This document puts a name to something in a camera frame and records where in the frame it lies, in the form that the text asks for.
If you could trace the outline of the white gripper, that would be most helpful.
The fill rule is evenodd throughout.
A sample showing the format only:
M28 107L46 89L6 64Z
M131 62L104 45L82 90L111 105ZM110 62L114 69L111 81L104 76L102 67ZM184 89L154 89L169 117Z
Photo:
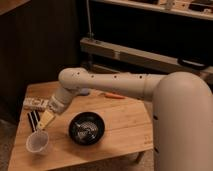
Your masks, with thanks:
M61 103L54 96L52 96L48 102L48 109L50 111L45 110L41 115L41 118L37 124L37 129L44 130L55 119L55 114L61 115L66 108L66 104Z

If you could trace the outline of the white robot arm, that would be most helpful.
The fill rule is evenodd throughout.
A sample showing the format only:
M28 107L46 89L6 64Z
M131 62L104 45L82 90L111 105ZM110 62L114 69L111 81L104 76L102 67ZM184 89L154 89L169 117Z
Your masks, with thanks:
M155 171L213 171L213 93L190 72L95 74L84 68L59 73L38 128L64 113L82 88L150 101L153 106Z

